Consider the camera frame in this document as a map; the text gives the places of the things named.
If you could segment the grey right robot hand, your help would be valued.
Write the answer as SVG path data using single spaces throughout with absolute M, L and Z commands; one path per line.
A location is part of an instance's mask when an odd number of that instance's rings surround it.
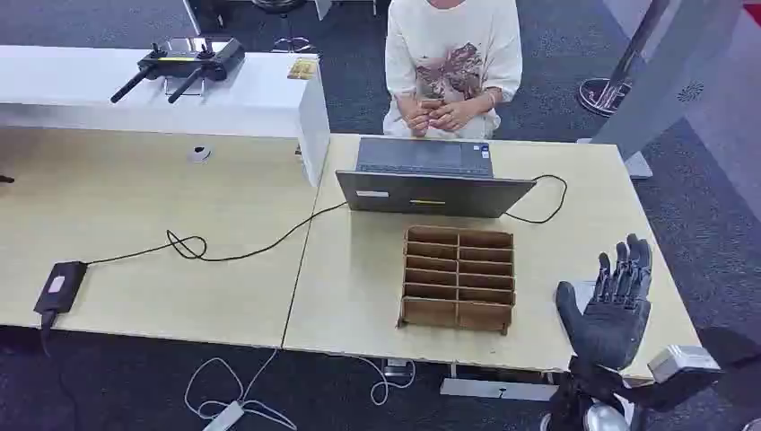
M 616 245 L 617 256 L 599 255 L 599 271 L 584 309 L 574 285 L 558 283 L 555 306 L 575 354 L 594 365 L 623 370 L 641 345 L 652 304 L 652 250 L 630 233 Z

